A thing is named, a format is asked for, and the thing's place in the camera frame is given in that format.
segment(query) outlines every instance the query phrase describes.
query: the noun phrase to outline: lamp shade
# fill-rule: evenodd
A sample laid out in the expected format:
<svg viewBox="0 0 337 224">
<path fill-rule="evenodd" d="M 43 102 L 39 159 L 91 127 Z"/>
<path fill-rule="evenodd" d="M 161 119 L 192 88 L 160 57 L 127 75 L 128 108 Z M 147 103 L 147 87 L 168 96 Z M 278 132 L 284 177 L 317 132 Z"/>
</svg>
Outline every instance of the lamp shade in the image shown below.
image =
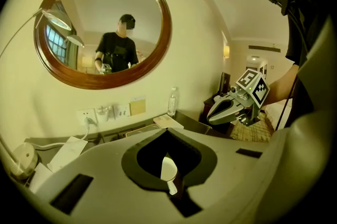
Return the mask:
<svg viewBox="0 0 337 224">
<path fill-rule="evenodd" d="M 41 10 L 43 15 L 53 24 L 63 29 L 72 30 L 72 22 L 67 14 L 56 9 Z"/>
<path fill-rule="evenodd" d="M 82 67 L 92 67 L 93 66 L 93 58 L 88 56 L 82 57 Z"/>
<path fill-rule="evenodd" d="M 84 42 L 83 42 L 83 40 L 79 36 L 77 36 L 77 35 L 70 35 L 70 36 L 67 36 L 67 39 L 70 42 L 76 44 L 77 46 L 80 46 L 80 47 L 84 48 Z"/>
<path fill-rule="evenodd" d="M 225 57 L 225 59 L 230 58 L 230 47 L 229 46 L 223 47 L 223 56 Z"/>
</svg>

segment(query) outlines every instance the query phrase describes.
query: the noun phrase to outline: desk lamp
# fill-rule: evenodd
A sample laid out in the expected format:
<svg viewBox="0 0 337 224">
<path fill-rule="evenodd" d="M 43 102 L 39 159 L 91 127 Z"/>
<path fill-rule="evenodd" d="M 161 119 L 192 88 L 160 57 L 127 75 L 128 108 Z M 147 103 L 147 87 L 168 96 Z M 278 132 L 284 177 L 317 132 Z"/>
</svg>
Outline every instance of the desk lamp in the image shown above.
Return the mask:
<svg viewBox="0 0 337 224">
<path fill-rule="evenodd" d="M 11 43 L 12 39 L 16 36 L 16 34 L 34 17 L 36 17 L 39 13 L 42 13 L 41 18 L 39 19 L 38 23 L 36 24 L 36 28 L 38 27 L 41 19 L 45 16 L 48 21 L 60 28 L 66 29 L 68 31 L 72 30 L 72 23 L 69 17 L 64 13 L 56 9 L 42 9 L 40 8 L 37 10 L 32 17 L 30 17 L 11 37 L 8 43 L 5 45 L 5 48 L 0 53 L 0 59 L 9 44 Z M 79 36 L 71 35 L 68 36 L 67 39 L 78 46 L 84 47 L 83 41 Z M 27 178 L 33 171 L 37 164 L 37 154 L 34 150 L 34 147 L 29 143 L 23 143 L 19 145 L 14 152 L 12 152 L 2 136 L 0 135 L 0 145 L 5 149 L 7 152 L 10 160 L 11 160 L 11 172 L 14 176 L 24 179 Z"/>
</svg>

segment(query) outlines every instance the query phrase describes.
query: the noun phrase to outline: notepad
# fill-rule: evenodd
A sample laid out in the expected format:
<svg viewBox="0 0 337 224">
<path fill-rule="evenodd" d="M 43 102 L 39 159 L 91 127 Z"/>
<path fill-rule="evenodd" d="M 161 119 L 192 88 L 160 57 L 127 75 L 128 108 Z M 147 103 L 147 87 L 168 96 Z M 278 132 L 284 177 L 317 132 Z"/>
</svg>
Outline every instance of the notepad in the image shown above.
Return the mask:
<svg viewBox="0 0 337 224">
<path fill-rule="evenodd" d="M 42 163 L 39 163 L 35 168 L 35 173 L 29 184 L 29 189 L 32 193 L 36 193 L 40 186 L 52 175 L 53 173 L 45 167 Z"/>
<path fill-rule="evenodd" d="M 183 125 L 180 125 L 177 121 L 169 117 L 167 114 L 154 118 L 153 122 L 155 122 L 162 129 L 166 129 L 166 128 L 183 129 L 184 128 Z"/>
<path fill-rule="evenodd" d="M 75 137 L 70 137 L 53 157 L 47 167 L 52 172 L 57 172 L 73 160 L 75 160 L 83 151 L 88 142 Z"/>
<path fill-rule="evenodd" d="M 131 116 L 146 112 L 145 100 L 131 101 L 130 102 L 130 112 L 131 112 Z"/>
</svg>

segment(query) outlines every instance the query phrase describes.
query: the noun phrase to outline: round mirror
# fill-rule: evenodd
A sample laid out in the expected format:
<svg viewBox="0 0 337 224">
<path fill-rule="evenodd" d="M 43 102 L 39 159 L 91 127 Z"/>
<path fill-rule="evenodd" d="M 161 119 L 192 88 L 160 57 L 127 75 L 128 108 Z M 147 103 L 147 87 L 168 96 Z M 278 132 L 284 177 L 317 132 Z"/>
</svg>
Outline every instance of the round mirror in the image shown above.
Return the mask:
<svg viewBox="0 0 337 224">
<path fill-rule="evenodd" d="M 60 81 L 84 89 L 133 82 L 161 60 L 171 38 L 165 0 L 43 0 L 35 46 Z"/>
</svg>

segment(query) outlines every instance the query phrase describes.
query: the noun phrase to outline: air vent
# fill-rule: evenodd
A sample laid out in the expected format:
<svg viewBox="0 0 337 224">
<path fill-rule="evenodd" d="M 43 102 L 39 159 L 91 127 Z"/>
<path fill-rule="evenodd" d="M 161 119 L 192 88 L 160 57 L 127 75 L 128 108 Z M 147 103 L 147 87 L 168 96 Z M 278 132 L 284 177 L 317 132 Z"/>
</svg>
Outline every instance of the air vent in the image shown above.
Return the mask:
<svg viewBox="0 0 337 224">
<path fill-rule="evenodd" d="M 281 52 L 281 49 L 270 48 L 270 47 L 265 47 L 265 46 L 253 46 L 253 45 L 249 45 L 248 48 L 251 49 L 251 50 L 263 50 L 263 51 L 276 52 L 276 53 L 280 53 Z"/>
</svg>

